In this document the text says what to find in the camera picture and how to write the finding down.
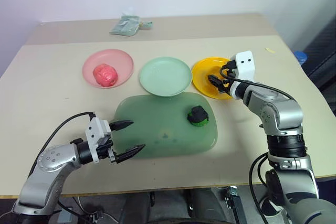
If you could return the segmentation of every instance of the light green plate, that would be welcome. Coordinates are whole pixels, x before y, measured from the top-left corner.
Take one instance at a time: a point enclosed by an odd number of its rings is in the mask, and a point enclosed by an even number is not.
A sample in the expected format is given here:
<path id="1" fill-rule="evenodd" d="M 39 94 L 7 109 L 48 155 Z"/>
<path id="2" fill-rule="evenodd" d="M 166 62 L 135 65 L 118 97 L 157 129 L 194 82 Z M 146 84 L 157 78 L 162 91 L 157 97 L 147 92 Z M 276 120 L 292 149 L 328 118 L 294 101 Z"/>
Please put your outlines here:
<path id="1" fill-rule="evenodd" d="M 171 97 L 182 93 L 191 83 L 193 74 L 183 61 L 161 57 L 145 64 L 140 71 L 140 83 L 150 93 Z"/>
<path id="2" fill-rule="evenodd" d="M 192 107 L 201 105 L 209 115 L 203 127 L 187 120 Z M 117 153 L 138 145 L 146 147 L 135 157 L 177 156 L 204 152 L 217 142 L 217 125 L 207 100 L 196 93 L 182 93 L 166 98 L 137 95 L 123 100 L 114 121 L 133 120 L 125 129 L 113 132 Z"/>

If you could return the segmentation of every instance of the floor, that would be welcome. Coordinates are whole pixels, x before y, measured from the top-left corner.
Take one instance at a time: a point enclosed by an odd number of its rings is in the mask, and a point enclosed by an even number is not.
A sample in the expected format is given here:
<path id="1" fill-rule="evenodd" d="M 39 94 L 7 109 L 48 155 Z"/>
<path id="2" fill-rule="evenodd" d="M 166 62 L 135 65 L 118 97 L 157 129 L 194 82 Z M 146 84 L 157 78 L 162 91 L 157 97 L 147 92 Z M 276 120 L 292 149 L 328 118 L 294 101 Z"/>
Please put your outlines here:
<path id="1" fill-rule="evenodd" d="M 226 221 L 235 223 L 234 216 L 231 210 L 229 210 L 225 204 L 222 196 L 222 190 L 217 188 L 212 188 L 214 194 L 218 198 L 226 216 Z M 258 198 L 265 194 L 265 188 L 262 185 L 255 186 L 256 195 Z M 260 224 L 262 223 L 261 217 L 257 213 L 254 206 L 250 191 L 248 186 L 238 186 L 238 194 L 241 197 L 243 208 L 245 211 L 246 219 L 249 224 Z M 119 195 L 104 195 L 104 196 L 87 196 L 81 197 L 80 200 L 86 211 L 97 210 L 98 208 L 103 209 L 104 212 L 109 213 L 114 216 L 117 220 L 120 218 L 120 213 L 122 207 L 126 201 L 128 194 Z M 61 198 L 61 202 L 67 207 L 73 207 L 74 211 L 81 212 L 79 207 L 75 204 L 71 197 Z M 8 212 L 15 200 L 13 199 L 1 199 L 0 200 L 0 215 L 2 213 Z M 7 216 L 0 220 L 1 224 L 9 224 Z M 54 215 L 50 219 L 50 224 L 57 223 L 57 215 Z M 187 213 L 187 205 L 183 197 L 183 192 L 181 190 L 171 190 L 171 191 L 157 191 L 155 192 L 155 205 L 151 208 L 151 218 L 150 220 L 160 220 L 169 218 L 189 218 Z M 279 214 L 275 217 L 268 218 L 269 224 L 289 224 L 286 217 Z M 98 221 L 98 224 L 115 223 L 110 218 L 105 216 L 103 219 Z"/>

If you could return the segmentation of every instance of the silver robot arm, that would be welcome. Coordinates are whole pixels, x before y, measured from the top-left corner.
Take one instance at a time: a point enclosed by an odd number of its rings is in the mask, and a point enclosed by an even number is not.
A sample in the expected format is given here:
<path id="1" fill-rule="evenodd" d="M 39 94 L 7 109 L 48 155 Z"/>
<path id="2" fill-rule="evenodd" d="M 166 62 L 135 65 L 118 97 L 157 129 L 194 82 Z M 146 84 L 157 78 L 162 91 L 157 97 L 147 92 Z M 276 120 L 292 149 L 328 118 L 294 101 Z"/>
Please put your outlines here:
<path id="1" fill-rule="evenodd" d="M 144 145 L 137 145 L 120 155 L 112 149 L 111 130 L 120 130 L 132 123 L 119 121 L 109 124 L 106 120 L 94 117 L 85 130 L 87 141 L 79 138 L 70 144 L 53 146 L 42 152 L 13 207 L 12 212 L 16 214 L 14 223 L 48 223 L 63 184 L 71 172 L 84 164 L 98 163 L 106 157 L 111 162 L 120 163 L 143 149 Z"/>
<path id="2" fill-rule="evenodd" d="M 270 200 L 283 207 L 294 224 L 335 223 L 336 206 L 319 199 L 302 135 L 301 107 L 294 99 L 285 97 L 274 88 L 270 90 L 253 85 L 254 71 L 253 55 L 251 51 L 246 51 L 238 53 L 222 67 L 224 80 L 215 76 L 208 79 L 220 92 L 242 99 L 250 111 L 261 119 L 260 127 L 267 135 L 267 156 L 273 167 L 266 173 Z"/>

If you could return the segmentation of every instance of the pink object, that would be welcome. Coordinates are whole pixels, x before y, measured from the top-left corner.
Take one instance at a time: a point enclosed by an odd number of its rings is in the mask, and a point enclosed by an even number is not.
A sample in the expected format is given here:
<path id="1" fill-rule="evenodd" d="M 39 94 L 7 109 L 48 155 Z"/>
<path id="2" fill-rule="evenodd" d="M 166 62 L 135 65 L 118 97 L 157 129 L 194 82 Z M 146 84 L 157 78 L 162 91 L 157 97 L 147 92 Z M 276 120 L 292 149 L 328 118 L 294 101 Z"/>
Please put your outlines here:
<path id="1" fill-rule="evenodd" d="M 118 79 L 118 75 L 114 67 L 105 63 L 94 68 L 93 76 L 95 77 L 97 83 L 103 87 L 113 86 Z"/>
<path id="2" fill-rule="evenodd" d="M 102 87 L 94 78 L 93 71 L 100 64 L 113 66 L 118 74 L 118 79 L 113 86 Z M 102 89 L 110 89 L 122 85 L 132 75 L 134 63 L 132 57 L 119 49 L 106 49 L 91 55 L 84 63 L 82 74 L 84 79 L 92 86 Z"/>

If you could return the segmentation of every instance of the dark green object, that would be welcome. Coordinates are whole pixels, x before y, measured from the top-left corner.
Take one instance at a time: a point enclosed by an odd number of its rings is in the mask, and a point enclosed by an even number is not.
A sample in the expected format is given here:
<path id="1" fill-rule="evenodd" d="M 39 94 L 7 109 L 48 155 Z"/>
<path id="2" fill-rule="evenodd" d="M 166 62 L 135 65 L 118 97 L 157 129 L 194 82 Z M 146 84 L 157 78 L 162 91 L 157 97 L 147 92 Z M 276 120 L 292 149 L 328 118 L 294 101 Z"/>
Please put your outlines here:
<path id="1" fill-rule="evenodd" d="M 196 106 L 188 113 L 188 121 L 196 127 L 202 127 L 209 122 L 209 115 L 202 106 Z"/>
<path id="2" fill-rule="evenodd" d="M 195 105 L 209 116 L 203 127 L 195 127 L 187 115 Z M 173 97 L 137 95 L 123 100 L 114 121 L 132 120 L 127 128 L 113 131 L 113 149 L 123 153 L 135 145 L 145 148 L 134 158 L 195 154 L 211 149 L 217 142 L 217 125 L 210 104 L 197 93 L 183 92 Z"/>

